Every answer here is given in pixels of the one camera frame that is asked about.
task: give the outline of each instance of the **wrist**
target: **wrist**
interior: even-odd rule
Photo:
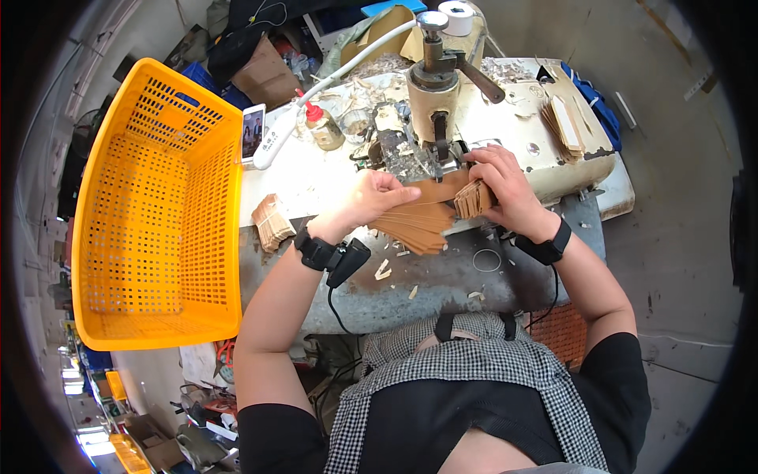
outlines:
[[[320,214],[314,217],[308,224],[308,233],[311,238],[319,238],[331,245],[342,242],[347,234],[352,232],[348,226],[328,214]]]
[[[558,234],[558,229],[561,227],[561,216],[555,212],[543,209],[540,217],[535,221],[535,225],[528,231],[524,232],[524,237],[527,237],[534,243],[543,243],[546,240],[553,240]]]

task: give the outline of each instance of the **stack of cardboard strips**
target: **stack of cardboard strips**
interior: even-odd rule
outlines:
[[[561,158],[576,162],[584,156],[584,142],[576,127],[574,114],[560,96],[551,96],[542,109],[547,127],[559,143]]]
[[[431,179],[407,183],[406,186],[420,188],[421,197],[390,209],[368,227],[399,240],[416,255],[439,253],[447,244],[441,232],[453,226],[456,213],[444,202],[455,199],[467,183],[465,168],[445,174],[442,183]]]
[[[456,194],[454,203],[461,219],[470,219],[494,205],[496,198],[492,190],[482,180],[473,180]]]
[[[277,195],[269,194],[252,212],[252,220],[258,226],[261,246],[269,253],[276,252],[282,240],[295,235],[295,228],[290,221],[279,213],[279,204]]]

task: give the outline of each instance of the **red scissors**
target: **red scissors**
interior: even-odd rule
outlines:
[[[224,343],[219,347],[220,341],[216,342],[216,363],[221,363],[221,365],[229,366],[230,369],[234,367],[233,365],[233,358],[234,358],[234,341],[231,339],[224,340]],[[224,351],[226,351],[226,357],[224,359],[221,359],[221,356],[224,355]]]

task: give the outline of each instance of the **hand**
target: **hand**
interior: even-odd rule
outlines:
[[[464,158],[478,162],[471,167],[468,178],[484,180],[500,201],[499,206],[485,211],[484,217],[534,243],[556,236],[560,217],[540,204],[513,153],[502,146],[487,145],[487,148],[473,149]]]
[[[421,197],[417,187],[404,187],[391,173],[364,169],[341,205],[324,212],[308,223],[311,237],[336,245],[356,228],[374,221],[395,206]]]

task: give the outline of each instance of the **red bottle cap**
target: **red bottle cap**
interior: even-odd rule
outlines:
[[[302,97],[302,90],[295,89],[295,91],[297,91],[298,96]],[[305,108],[307,109],[305,111],[305,118],[308,119],[309,122],[316,122],[324,117],[324,111],[321,110],[321,107],[313,105],[310,101],[305,101]]]

